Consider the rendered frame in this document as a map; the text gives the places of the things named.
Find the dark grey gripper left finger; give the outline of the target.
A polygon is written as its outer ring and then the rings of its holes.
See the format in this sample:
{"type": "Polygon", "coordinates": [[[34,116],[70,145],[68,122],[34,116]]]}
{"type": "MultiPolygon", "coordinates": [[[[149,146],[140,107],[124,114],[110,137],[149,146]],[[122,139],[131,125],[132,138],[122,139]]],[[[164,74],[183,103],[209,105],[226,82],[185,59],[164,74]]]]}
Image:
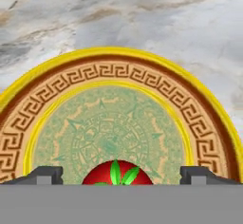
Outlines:
{"type": "Polygon", "coordinates": [[[62,166],[39,166],[24,177],[6,181],[8,185],[62,185],[62,166]]]}

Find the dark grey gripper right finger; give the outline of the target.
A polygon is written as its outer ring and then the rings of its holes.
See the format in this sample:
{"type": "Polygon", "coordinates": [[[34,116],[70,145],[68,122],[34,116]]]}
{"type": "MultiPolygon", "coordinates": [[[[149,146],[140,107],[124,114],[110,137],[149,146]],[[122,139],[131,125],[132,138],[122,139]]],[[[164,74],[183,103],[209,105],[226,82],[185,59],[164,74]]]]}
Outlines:
{"type": "Polygon", "coordinates": [[[240,182],[219,177],[211,172],[207,167],[202,166],[181,166],[180,184],[187,185],[240,185],[240,182]]]}

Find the red tomato with green leaves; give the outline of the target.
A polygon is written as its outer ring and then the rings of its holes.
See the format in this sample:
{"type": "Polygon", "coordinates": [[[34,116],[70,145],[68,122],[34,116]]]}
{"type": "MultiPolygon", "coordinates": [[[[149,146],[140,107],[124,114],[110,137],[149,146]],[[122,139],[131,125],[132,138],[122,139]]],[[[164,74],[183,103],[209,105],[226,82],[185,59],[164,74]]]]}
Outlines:
{"type": "Polygon", "coordinates": [[[137,165],[120,159],[99,164],[84,178],[85,185],[152,185],[147,174],[137,165]]]}

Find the yellow rimmed patterned plate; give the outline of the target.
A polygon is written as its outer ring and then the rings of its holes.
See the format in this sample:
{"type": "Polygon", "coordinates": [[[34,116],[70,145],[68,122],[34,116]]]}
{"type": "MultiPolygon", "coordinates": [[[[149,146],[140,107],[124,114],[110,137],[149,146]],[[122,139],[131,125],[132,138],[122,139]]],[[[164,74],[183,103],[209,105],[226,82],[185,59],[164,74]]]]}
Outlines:
{"type": "Polygon", "coordinates": [[[176,184],[183,165],[243,182],[230,117],[195,76],[141,50],[96,47],[55,57],[0,94],[0,183],[42,165],[83,183],[110,160],[176,184]]]}

